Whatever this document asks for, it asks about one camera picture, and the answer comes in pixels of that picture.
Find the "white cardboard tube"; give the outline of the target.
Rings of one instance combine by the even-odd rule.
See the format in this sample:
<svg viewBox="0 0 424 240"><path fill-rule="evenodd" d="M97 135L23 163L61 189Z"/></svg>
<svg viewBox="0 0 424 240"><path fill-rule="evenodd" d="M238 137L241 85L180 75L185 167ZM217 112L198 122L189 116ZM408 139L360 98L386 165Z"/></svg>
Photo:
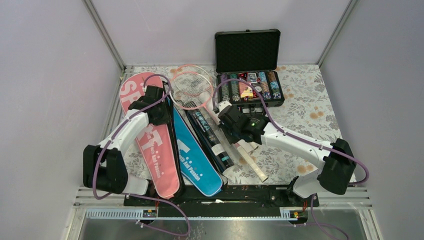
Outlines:
<svg viewBox="0 0 424 240"><path fill-rule="evenodd" d="M212 97L212 93L202 92L199 95L199 99L202 101L203 107L206 109L206 111L208 112L210 117L213 119L215 124L218 125L219 128L221 128L221 122L218 118L218 114L214 112L214 106L213 106L214 98ZM244 150L249 156L252 155L254 151L257 150L259 147L257 143L246 142L243 139L240 139L237 142L235 142L236 138L233 137L228 131L226 131L225 129L221 131L224 133L227 141L231 145L233 145L236 149Z"/></svg>

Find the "pink racket cover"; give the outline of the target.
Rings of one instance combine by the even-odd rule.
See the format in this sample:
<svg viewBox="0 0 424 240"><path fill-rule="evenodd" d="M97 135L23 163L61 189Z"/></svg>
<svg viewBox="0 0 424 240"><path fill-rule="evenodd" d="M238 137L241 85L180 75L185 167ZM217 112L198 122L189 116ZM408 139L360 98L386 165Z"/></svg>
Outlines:
<svg viewBox="0 0 424 240"><path fill-rule="evenodd" d="M120 87L119 97L126 115L130 104L144 93L144 81L153 72L141 72L129 77ZM168 125L148 125L131 142L124 161L133 176L152 180L159 197L170 199L182 190L184 181L177 170L177 157Z"/></svg>

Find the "blue racket cover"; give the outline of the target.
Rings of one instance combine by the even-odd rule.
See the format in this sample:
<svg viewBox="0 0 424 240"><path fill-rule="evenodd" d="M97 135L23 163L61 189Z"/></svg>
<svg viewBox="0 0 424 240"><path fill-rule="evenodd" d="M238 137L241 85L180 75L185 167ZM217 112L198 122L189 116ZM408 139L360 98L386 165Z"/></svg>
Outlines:
<svg viewBox="0 0 424 240"><path fill-rule="evenodd" d="M210 163L174 102L170 97L167 100L172 109L173 129L182 175L204 196L212 197L218 194L223 187L222 178Z"/></svg>

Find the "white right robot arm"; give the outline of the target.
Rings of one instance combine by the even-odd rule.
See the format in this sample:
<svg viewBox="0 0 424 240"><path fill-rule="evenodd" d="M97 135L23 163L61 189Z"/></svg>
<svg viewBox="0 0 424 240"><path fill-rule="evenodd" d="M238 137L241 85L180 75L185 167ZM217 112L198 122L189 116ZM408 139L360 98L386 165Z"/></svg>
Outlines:
<svg viewBox="0 0 424 240"><path fill-rule="evenodd" d="M222 129L231 140L256 143L282 149L309 161L316 170L296 176L287 191L287 201L301 205L310 195L330 192L344 195L356 168L349 143L341 138L335 142L318 140L281 126L262 114L248 116L228 101L218 104L216 112Z"/></svg>

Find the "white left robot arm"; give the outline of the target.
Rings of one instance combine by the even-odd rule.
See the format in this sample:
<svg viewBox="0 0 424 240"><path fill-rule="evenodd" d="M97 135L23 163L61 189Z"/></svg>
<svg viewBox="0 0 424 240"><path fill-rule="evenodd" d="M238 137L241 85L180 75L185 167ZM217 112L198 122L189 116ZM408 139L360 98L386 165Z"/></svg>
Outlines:
<svg viewBox="0 0 424 240"><path fill-rule="evenodd" d="M136 195L144 206L152 204L155 192L145 178L131 175L124 156L137 136L149 126L160 126L171 120L164 88L149 85L144 95L133 101L123 120L97 145L87 145L83 150L83 184L91 188L97 199L101 190L110 194Z"/></svg>

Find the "black shuttlecock tube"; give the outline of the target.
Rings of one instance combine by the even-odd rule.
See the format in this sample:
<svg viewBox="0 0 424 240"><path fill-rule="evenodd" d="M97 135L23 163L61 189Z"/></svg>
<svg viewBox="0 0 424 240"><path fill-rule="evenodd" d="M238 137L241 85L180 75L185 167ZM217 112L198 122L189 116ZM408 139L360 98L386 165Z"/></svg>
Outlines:
<svg viewBox="0 0 424 240"><path fill-rule="evenodd" d="M223 175L227 174L234 166L234 162L224 149L221 141L218 139L206 118L198 109L185 110L185 114L201 143L210 153L212 161L218 171Z"/></svg>

